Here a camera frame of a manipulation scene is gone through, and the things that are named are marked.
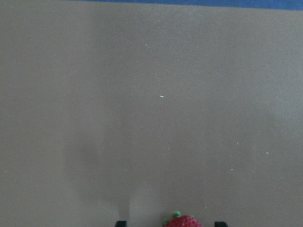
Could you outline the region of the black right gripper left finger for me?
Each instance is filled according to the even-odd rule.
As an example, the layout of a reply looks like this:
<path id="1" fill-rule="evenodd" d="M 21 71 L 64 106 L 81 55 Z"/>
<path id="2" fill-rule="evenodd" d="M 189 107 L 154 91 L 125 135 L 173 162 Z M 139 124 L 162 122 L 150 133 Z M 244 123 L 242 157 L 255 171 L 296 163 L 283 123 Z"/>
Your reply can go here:
<path id="1" fill-rule="evenodd" d="M 127 227 L 127 221 L 126 220 L 119 220 L 116 222 L 115 227 Z"/>

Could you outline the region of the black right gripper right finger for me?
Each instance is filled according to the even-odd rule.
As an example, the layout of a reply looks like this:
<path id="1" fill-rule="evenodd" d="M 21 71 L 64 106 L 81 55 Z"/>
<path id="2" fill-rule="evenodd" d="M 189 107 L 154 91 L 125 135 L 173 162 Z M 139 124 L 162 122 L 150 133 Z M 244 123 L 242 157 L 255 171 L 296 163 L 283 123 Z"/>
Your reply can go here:
<path id="1" fill-rule="evenodd" d="M 227 227 L 227 223 L 224 221 L 216 221 L 214 227 Z"/>

